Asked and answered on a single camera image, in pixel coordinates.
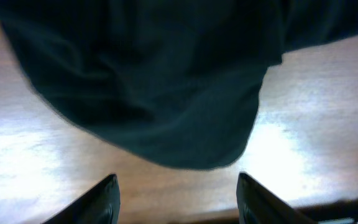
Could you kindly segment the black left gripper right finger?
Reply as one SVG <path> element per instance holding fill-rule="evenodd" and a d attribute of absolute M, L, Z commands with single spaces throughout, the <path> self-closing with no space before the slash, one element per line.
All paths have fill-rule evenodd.
<path fill-rule="evenodd" d="M 316 224 L 245 172 L 238 176 L 236 192 L 240 224 Z"/>

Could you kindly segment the black t-shirt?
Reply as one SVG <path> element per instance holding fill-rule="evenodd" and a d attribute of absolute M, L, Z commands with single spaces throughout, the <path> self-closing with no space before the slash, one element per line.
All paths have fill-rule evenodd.
<path fill-rule="evenodd" d="M 241 156 L 284 53 L 358 35 L 358 0 L 0 0 L 0 26 L 67 120 L 205 170 Z"/>

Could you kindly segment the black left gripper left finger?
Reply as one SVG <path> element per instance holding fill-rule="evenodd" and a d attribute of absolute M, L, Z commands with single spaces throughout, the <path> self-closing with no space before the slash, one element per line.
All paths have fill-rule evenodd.
<path fill-rule="evenodd" d="M 42 224 L 117 224 L 121 199 L 116 174 L 109 174 Z"/>

